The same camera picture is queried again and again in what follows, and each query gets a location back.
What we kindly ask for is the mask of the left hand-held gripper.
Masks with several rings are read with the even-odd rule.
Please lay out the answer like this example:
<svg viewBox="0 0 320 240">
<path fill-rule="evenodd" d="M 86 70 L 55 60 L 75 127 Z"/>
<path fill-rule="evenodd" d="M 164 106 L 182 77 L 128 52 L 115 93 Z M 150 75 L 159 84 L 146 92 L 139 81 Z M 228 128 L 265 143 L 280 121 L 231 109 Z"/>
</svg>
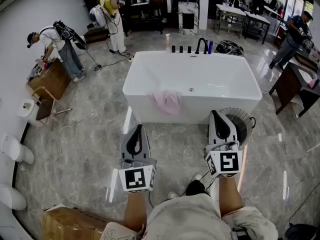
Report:
<svg viewBox="0 0 320 240">
<path fill-rule="evenodd" d="M 142 124 L 128 131 L 120 144 L 120 153 L 121 169 L 118 173 L 123 190 L 128 193 L 151 192 L 156 178 L 157 161 L 150 158 L 149 139 Z"/>
</svg>

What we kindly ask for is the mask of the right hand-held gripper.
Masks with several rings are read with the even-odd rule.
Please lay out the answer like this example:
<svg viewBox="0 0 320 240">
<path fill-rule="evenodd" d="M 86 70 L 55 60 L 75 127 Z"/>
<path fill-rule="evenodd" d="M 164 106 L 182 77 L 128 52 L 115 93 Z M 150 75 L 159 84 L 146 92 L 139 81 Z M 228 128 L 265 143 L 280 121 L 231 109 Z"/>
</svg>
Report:
<svg viewBox="0 0 320 240">
<path fill-rule="evenodd" d="M 237 130 L 223 113 L 212 110 L 209 115 L 209 145 L 205 147 L 212 178 L 231 178 L 242 170 L 243 151 L 239 149 Z"/>
</svg>

